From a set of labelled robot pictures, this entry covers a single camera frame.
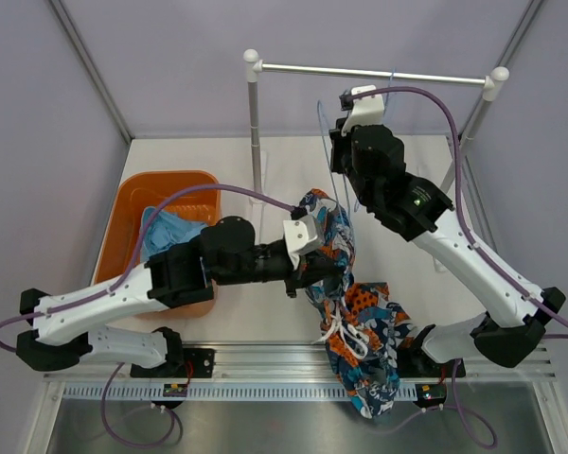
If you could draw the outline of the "patterned orange blue shorts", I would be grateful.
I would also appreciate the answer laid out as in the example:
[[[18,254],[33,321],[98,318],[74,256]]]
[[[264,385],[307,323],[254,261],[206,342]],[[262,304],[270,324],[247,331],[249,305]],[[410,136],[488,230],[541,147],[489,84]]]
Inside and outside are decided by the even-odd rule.
[[[378,418],[393,408],[400,384],[398,352],[411,346],[418,329],[402,306],[389,299],[385,282],[360,282],[353,276],[355,242],[346,210],[316,188],[299,206],[324,234],[319,252],[343,268],[340,277],[306,288],[321,316],[318,340],[355,410],[366,419]]]

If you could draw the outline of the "light blue shorts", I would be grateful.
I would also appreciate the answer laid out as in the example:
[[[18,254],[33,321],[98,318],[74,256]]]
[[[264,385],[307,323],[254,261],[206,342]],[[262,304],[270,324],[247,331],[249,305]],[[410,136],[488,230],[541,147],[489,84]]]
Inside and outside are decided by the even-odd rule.
[[[148,206],[141,215],[140,233],[144,233],[139,256],[141,262],[167,251],[173,245],[189,242],[207,227],[204,222],[186,220],[166,211],[160,211],[149,222],[154,211],[153,206]]]

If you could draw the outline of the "metal clothes rack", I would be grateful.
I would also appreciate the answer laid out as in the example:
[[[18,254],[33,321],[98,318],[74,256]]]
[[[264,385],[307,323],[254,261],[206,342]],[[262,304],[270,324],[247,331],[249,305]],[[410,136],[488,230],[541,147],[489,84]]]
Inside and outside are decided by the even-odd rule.
[[[479,271],[485,271],[490,268],[493,273],[497,273],[504,278],[510,276],[510,272],[506,269],[506,262],[501,257],[488,248],[481,238],[474,236],[470,231],[464,218],[464,212],[461,208],[461,180],[462,180],[462,161],[464,159],[465,146],[470,142],[472,136],[481,125],[483,116],[488,111],[491,103],[499,95],[504,83],[509,79],[509,70],[503,66],[494,68],[490,74],[481,78],[463,78],[453,76],[435,76],[401,73],[397,71],[375,71],[360,69],[331,68],[307,65],[292,65],[283,63],[268,63],[260,58],[255,49],[247,49],[243,53],[245,76],[248,88],[248,101],[250,113],[250,149],[253,175],[253,189],[256,192],[255,198],[263,194],[264,185],[264,163],[266,157],[261,150],[260,135],[258,125],[258,76],[261,73],[290,73],[312,76],[325,76],[349,79],[370,79],[370,80],[397,80],[406,81],[406,86],[386,87],[381,90],[374,90],[360,94],[357,97],[368,95],[376,95],[381,93],[414,93],[427,97],[435,103],[445,114],[449,127],[451,129],[451,138],[453,139],[453,161],[447,174],[440,186],[441,190],[446,192],[451,187],[454,188],[455,205],[457,222],[459,223],[463,237],[469,242],[471,255],[469,262]],[[471,118],[468,126],[463,133],[457,131],[453,124],[452,114],[448,108],[438,101],[433,94],[413,87],[410,84],[418,83],[436,83],[451,84],[478,87],[482,90],[481,99],[478,102],[477,111]]]

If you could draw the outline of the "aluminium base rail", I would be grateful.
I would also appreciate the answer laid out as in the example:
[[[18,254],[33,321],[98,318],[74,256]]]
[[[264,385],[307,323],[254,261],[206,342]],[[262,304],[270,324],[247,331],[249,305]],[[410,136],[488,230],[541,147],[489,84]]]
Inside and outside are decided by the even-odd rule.
[[[211,380],[231,382],[333,382],[325,348],[308,343],[198,343],[214,351]],[[540,346],[520,365],[507,369],[481,358],[463,360],[458,374],[468,382],[552,382],[556,368]]]

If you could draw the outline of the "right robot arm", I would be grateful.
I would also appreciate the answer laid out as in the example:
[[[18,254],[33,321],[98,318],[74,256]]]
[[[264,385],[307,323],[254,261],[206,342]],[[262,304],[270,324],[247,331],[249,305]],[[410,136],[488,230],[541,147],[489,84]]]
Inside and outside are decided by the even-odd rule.
[[[349,126],[339,118],[328,135],[330,168],[347,177],[366,211],[440,262],[485,309],[464,322],[424,328],[409,355],[414,371],[431,375],[443,363],[473,356],[505,368],[520,364],[543,339],[564,294],[530,283],[518,290],[506,280],[518,273],[499,256],[488,265],[488,245],[463,231],[444,192],[407,171],[404,144],[384,125]]]

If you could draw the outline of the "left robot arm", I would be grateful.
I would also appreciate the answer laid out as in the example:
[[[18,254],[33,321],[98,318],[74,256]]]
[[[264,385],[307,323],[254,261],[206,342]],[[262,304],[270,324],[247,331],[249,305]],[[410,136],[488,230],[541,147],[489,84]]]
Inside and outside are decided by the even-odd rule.
[[[21,314],[31,327],[18,335],[16,356],[32,370],[54,372],[82,363],[129,363],[166,377],[185,364],[179,334],[112,328],[112,322],[151,312],[208,302],[217,286],[281,281],[295,296],[342,266],[326,257],[324,237],[312,216],[283,223],[283,237],[256,242],[251,222],[226,217],[198,236],[176,244],[116,278],[62,295],[24,291]]]

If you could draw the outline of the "orange plastic basket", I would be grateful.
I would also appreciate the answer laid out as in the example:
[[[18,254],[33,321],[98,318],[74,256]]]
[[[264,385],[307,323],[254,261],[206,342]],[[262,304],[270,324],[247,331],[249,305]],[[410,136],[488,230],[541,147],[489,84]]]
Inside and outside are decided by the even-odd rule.
[[[113,279],[129,265],[146,208],[158,205],[184,188],[216,181],[214,176],[204,171],[178,170],[139,173],[122,183],[103,239],[94,282]],[[221,193],[206,190],[183,196],[164,211],[184,220],[201,221],[212,226],[221,217]]]

